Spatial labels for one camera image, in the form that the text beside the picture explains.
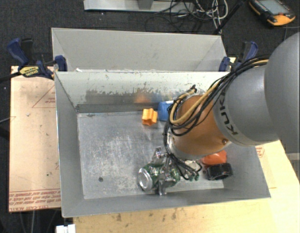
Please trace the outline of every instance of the wooden board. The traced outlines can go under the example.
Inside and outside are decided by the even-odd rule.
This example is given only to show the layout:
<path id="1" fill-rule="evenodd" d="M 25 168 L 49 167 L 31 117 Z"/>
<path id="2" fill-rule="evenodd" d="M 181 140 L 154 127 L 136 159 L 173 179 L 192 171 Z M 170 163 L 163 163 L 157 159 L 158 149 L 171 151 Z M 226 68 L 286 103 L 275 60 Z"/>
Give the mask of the wooden board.
<path id="1" fill-rule="evenodd" d="M 54 81 L 11 80 L 9 212 L 60 208 Z"/>

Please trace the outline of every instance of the black carpet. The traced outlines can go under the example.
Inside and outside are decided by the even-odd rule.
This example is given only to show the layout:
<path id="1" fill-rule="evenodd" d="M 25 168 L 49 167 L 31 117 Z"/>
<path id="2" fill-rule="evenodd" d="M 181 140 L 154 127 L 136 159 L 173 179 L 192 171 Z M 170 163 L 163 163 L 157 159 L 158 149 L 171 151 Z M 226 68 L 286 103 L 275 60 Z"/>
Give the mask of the black carpet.
<path id="1" fill-rule="evenodd" d="M 37 58 L 52 59 L 51 28 L 82 28 L 121 31 L 177 32 L 211 34 L 213 24 L 196 23 L 183 19 L 171 25 L 162 16 L 140 12 L 85 12 L 84 0 L 0 0 L 0 77 L 10 72 L 10 66 L 19 63 L 6 50 L 8 42 L 14 38 L 32 38 Z M 274 49 L 294 33 L 300 31 L 300 0 L 282 0 L 297 14 L 289 29 L 272 28 L 263 24 L 247 3 L 243 4 L 222 32 L 227 55 L 239 55 L 244 41 L 258 44 L 258 54 L 271 54 Z M 231 8 L 237 0 L 227 0 Z M 0 84 L 0 120 L 10 114 L 10 82 Z M 9 122 L 0 126 L 9 130 Z M 30 232 L 33 213 L 8 213 L 8 170 L 9 142 L 0 137 L 0 222 L 9 233 Z M 52 225 L 63 224 L 60 211 L 44 210 L 35 212 L 34 232 L 53 232 Z"/>

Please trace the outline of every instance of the yellow device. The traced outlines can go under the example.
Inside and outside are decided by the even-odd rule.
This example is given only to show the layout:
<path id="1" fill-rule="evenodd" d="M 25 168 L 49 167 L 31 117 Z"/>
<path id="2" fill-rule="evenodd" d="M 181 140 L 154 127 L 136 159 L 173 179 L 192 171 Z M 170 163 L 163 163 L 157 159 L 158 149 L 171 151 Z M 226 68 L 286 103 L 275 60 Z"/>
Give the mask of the yellow device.
<path id="1" fill-rule="evenodd" d="M 262 21 L 273 26 L 285 25 L 296 18 L 292 9 L 280 0 L 250 0 L 249 5 Z"/>

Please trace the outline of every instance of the orange block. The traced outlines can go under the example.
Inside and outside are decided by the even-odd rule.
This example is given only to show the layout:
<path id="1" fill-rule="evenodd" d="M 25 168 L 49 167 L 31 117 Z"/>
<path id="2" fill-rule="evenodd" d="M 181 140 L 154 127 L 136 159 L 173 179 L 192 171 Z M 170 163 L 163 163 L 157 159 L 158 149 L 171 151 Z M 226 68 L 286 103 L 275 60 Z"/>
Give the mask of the orange block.
<path id="1" fill-rule="evenodd" d="M 142 124 L 151 126 L 152 124 L 156 123 L 158 119 L 157 111 L 151 109 L 143 109 L 142 112 Z"/>
<path id="2" fill-rule="evenodd" d="M 209 154 L 201 159 L 202 163 L 206 166 L 213 166 L 227 162 L 227 152 L 222 150 L 217 153 Z"/>

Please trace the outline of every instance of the yellow label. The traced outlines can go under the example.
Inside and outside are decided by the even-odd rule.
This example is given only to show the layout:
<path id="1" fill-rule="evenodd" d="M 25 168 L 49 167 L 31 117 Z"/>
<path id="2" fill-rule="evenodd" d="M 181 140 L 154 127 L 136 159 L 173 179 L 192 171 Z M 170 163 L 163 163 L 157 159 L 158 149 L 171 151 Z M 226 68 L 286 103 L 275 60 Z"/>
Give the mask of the yellow label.
<path id="1" fill-rule="evenodd" d="M 31 76 L 31 75 L 36 74 L 36 73 L 38 73 L 38 70 L 33 70 L 33 71 L 30 71 L 30 72 L 26 72 L 24 75 L 28 77 L 28 76 Z"/>
<path id="2" fill-rule="evenodd" d="M 39 67 L 37 67 L 37 66 L 27 66 L 27 67 L 24 67 L 23 69 L 21 69 L 19 72 L 22 75 L 30 76 L 32 74 L 38 73 L 38 69 L 39 69 Z"/>

